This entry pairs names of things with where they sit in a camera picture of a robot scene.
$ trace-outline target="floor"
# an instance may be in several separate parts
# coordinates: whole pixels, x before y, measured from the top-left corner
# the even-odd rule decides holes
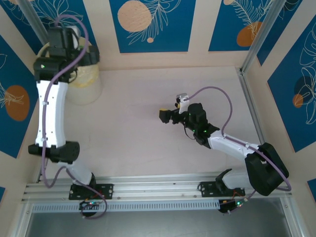
[[[289,237],[278,199],[253,199],[230,215],[217,210],[33,214],[27,237]]]
[[[96,176],[218,172],[244,166],[190,140],[182,125],[159,120],[159,109],[174,109],[177,94],[192,95],[204,86],[218,86],[232,99],[233,116],[225,132],[259,143],[234,67],[105,71],[100,77],[104,89],[97,101],[65,105],[66,139],[79,141],[79,159]],[[222,127],[229,115],[226,97],[207,90],[191,100],[200,102],[208,121]],[[53,178],[57,169],[49,163],[47,177]]]

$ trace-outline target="perforated metal strip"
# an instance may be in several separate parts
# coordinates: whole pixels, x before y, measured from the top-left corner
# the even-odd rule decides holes
[[[101,212],[105,208],[102,203],[92,210],[85,212]],[[211,210],[219,209],[218,200],[181,200],[181,201],[120,201],[109,202],[109,212],[119,211],[170,211],[170,210]],[[65,213],[79,212],[78,203],[41,203],[35,204],[33,213]]]

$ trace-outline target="beige wall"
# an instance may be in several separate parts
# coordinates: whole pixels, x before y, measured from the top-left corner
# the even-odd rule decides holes
[[[256,60],[247,74],[264,135],[290,172],[293,194],[312,236],[316,236],[316,203],[307,181],[316,178],[316,143],[295,153],[267,80],[316,14],[315,0],[303,0],[262,67]]]
[[[0,22],[2,22],[0,24],[0,35],[8,42],[26,66],[33,71],[32,65],[35,55],[1,7]],[[34,142],[37,128],[38,107],[36,106],[18,158],[12,158],[0,152],[0,186],[6,188],[0,205],[1,237],[5,237],[9,232],[26,184],[34,182],[37,177],[40,158],[28,154],[28,145]]]
[[[108,0],[83,0],[100,50],[101,70],[241,66],[247,51],[208,52],[222,0],[197,0],[189,51],[120,54]]]

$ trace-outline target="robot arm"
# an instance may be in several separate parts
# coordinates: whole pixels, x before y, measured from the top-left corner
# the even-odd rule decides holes
[[[49,57],[46,52],[34,63],[35,79],[39,92],[39,129],[35,144],[29,146],[29,153],[41,155],[43,149],[42,116],[44,96],[52,78],[69,65],[80,53],[79,30],[77,27],[54,27],[48,30]],[[99,62],[97,48],[90,46],[89,52],[79,63],[64,73],[52,85],[46,104],[46,146],[45,156],[60,167],[66,167],[80,183],[92,186],[95,183],[93,174],[78,159],[80,146],[78,142],[66,141],[64,132],[64,106],[71,73],[77,72],[77,66],[87,66]]]
[[[268,157],[287,178],[286,167],[268,143],[263,145],[249,144],[238,138],[223,134],[222,131],[208,123],[206,112],[201,103],[190,104],[187,94],[177,96],[177,109],[160,110],[162,122],[181,123],[194,133],[195,140],[209,149],[220,150],[245,162],[244,170],[226,170],[217,178],[219,188],[254,188],[258,193],[268,196],[282,182],[282,177],[255,150]]]

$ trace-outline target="white table surface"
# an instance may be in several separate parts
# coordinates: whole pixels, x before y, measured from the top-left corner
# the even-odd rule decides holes
[[[65,105],[66,139],[80,143],[79,159],[97,177],[219,172],[243,166],[190,140],[181,124],[164,124],[158,117],[160,108],[175,108],[177,94],[192,95],[204,86],[218,86],[232,99],[233,116],[225,132],[259,143],[234,67],[104,71],[100,77],[104,89],[97,101]],[[221,128],[229,115],[226,97],[206,90],[191,100],[200,102],[208,121]],[[49,162],[47,177],[53,178],[57,170]]]

